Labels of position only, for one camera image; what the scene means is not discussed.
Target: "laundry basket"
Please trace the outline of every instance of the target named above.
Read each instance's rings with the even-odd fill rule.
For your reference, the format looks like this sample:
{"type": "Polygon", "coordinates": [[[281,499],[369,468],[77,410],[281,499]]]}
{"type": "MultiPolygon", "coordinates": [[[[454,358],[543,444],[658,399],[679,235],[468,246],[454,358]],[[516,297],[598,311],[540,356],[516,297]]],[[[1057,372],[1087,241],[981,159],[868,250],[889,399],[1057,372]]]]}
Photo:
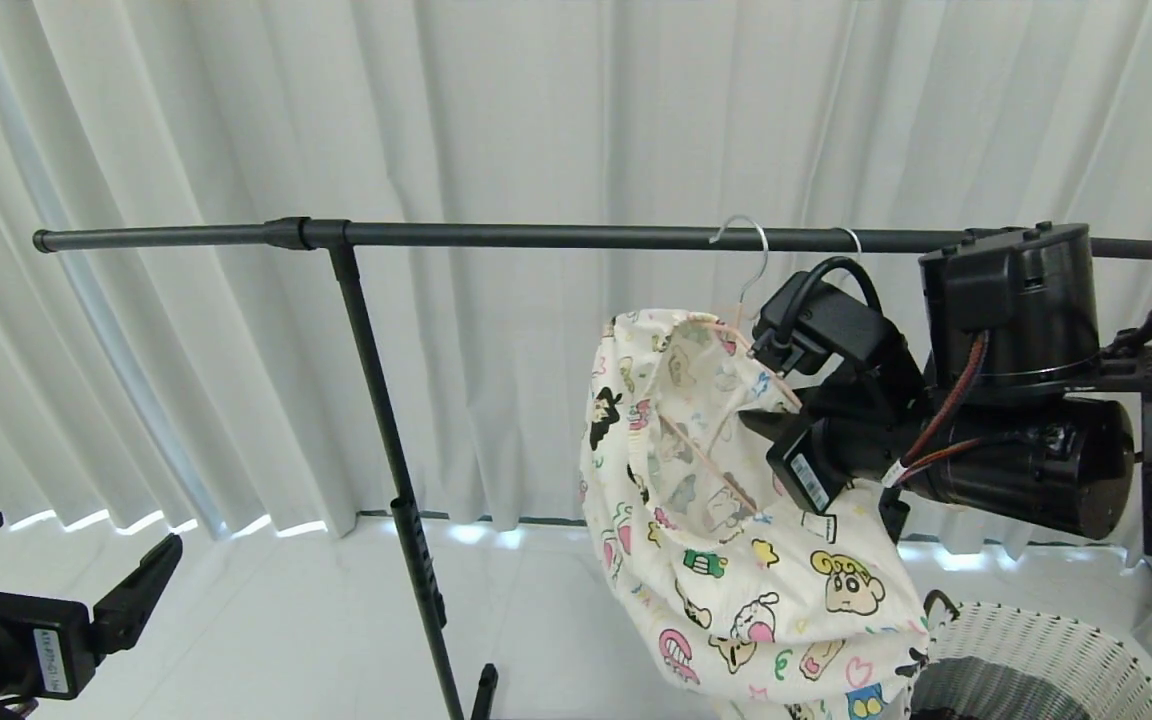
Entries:
{"type": "Polygon", "coordinates": [[[972,602],[932,626],[918,720],[1151,720],[1152,688],[1123,643],[1078,620],[972,602]]]}

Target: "green car print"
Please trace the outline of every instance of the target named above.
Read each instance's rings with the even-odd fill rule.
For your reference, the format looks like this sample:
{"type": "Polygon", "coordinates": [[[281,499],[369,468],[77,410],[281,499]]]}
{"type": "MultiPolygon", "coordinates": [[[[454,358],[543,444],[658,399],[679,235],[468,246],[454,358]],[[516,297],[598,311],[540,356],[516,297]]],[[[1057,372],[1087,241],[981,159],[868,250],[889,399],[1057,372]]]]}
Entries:
{"type": "Polygon", "coordinates": [[[687,550],[682,553],[682,564],[692,573],[708,575],[713,578],[722,578],[727,568],[727,559],[720,558],[713,552],[698,552],[687,550]]]}

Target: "tile floor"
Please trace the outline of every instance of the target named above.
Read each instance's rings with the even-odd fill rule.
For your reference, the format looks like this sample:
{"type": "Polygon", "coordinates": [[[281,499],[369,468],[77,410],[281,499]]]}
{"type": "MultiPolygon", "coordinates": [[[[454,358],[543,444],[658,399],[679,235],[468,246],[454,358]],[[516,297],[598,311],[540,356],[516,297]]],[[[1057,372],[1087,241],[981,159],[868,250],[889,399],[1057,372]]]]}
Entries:
{"type": "MultiPolygon", "coordinates": [[[[708,719],[707,703],[657,675],[602,584],[582,528],[430,521],[447,642],[472,702],[486,661],[500,667],[502,719],[708,719]]],[[[0,532],[0,589],[96,602],[165,529],[134,536],[55,523],[0,532]]],[[[387,520],[351,536],[275,538],[270,529],[185,552],[141,644],[112,655],[76,702],[45,703],[41,720],[445,717],[420,619],[387,520]]],[[[919,588],[961,601],[1059,612],[1128,643],[1152,609],[1152,573],[1123,569],[1108,548],[1032,548],[1018,562],[987,548],[955,556],[909,544],[919,588]]],[[[1143,659],[1152,674],[1152,661],[1143,659]]]]}

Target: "white patterned garment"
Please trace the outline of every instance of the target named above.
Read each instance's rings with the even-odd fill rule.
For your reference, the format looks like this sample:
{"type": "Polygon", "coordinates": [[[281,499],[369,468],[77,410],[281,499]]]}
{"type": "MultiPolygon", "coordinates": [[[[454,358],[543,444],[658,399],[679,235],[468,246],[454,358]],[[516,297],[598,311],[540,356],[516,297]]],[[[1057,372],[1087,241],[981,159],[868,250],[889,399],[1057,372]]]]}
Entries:
{"type": "Polygon", "coordinates": [[[787,397],[713,314],[614,318],[594,357],[581,493],[608,588],[673,684],[723,717],[904,717],[922,602],[877,514],[847,491],[803,511],[740,424],[787,397]]]}

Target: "curtain fold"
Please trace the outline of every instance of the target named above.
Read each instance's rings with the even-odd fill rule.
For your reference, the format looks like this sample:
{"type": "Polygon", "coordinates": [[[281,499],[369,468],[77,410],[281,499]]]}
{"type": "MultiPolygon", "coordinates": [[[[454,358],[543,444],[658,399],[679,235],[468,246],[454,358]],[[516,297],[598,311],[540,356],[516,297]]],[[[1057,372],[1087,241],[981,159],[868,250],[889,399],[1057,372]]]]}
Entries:
{"type": "MultiPolygon", "coordinates": [[[[1092,223],[1152,238],[1152,1],[0,1],[0,507],[353,528],[393,488],[328,259],[52,229],[1092,223]]],[[[590,353],[735,313],[745,253],[357,251],[422,507],[578,518],[590,353]]],[[[756,309],[819,256],[773,256],[756,309]]],[[[914,258],[863,255],[929,351],[914,258]]],[[[1152,263],[1098,260],[1102,340],[1152,263]]],[[[954,552],[1064,538],[918,502],[954,552]]],[[[1139,552],[1139,509],[1115,541],[1139,552]]]]}

